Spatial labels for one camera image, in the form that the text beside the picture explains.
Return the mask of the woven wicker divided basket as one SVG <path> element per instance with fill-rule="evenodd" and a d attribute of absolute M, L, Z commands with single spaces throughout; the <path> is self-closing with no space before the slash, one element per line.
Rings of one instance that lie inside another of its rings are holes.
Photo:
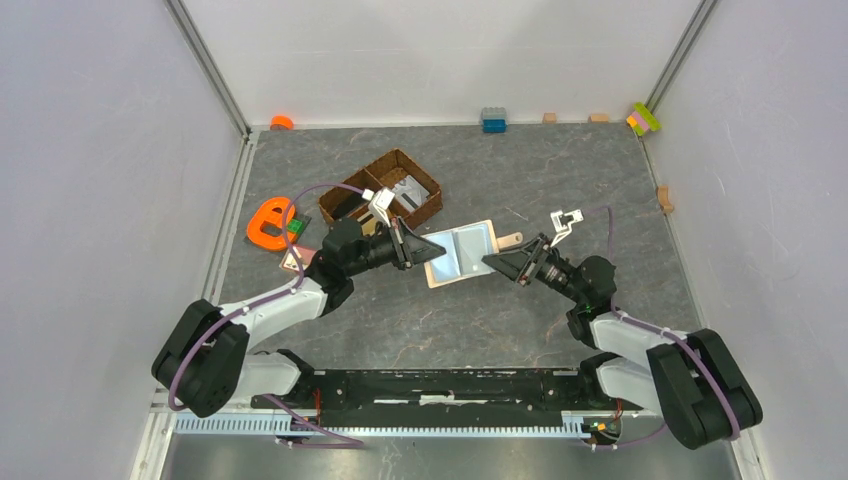
<path fill-rule="evenodd" d="M 366 188 L 379 190 L 383 187 L 391 189 L 400 179 L 412 175 L 429 192 L 429 198 L 416 210 L 406 210 L 396 198 L 392 201 L 388 213 L 390 217 L 400 216 L 406 224 L 415 229 L 431 219 L 443 208 L 441 185 L 418 162 L 400 149 L 393 149 L 378 157 L 370 164 L 360 168 L 343 184 L 359 190 Z M 327 224 L 349 216 L 360 218 L 367 213 L 366 201 L 360 194 L 341 187 L 333 187 L 322 194 L 318 200 L 319 211 Z"/>

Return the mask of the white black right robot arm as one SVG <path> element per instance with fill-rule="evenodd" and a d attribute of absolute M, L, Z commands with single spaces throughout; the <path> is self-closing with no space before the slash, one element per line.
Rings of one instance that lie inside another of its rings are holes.
<path fill-rule="evenodd" d="M 602 256 L 573 265 L 545 235 L 483 256 L 511 281 L 539 282 L 573 302 L 571 335 L 597 350 L 580 364 L 577 392 L 591 408 L 613 399 L 659 415 L 684 447 L 734 440 L 764 418 L 762 405 L 722 337 L 714 330 L 679 332 L 617 307 L 615 266 Z"/>

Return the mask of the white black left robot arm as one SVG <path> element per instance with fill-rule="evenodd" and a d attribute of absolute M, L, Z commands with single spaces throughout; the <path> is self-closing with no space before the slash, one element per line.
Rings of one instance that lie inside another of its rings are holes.
<path fill-rule="evenodd" d="M 352 218 L 335 221 L 305 271 L 248 300 L 216 306 L 190 303 L 151 366 L 174 411 L 200 418 L 218 412 L 236 393 L 249 350 L 301 322 L 326 316 L 354 291 L 353 278 L 391 265 L 400 271 L 445 255 L 441 245 L 393 218 L 363 233 Z"/>

